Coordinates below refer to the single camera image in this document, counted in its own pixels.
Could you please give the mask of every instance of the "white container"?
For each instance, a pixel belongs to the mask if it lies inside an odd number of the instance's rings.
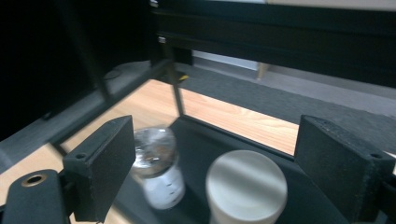
[[[287,197],[286,178],[269,158],[249,150],[218,157],[206,177],[212,223],[272,224]]]
[[[141,186],[148,203],[156,209],[168,209],[180,202],[184,196],[183,176],[176,165],[163,175],[141,179]]]

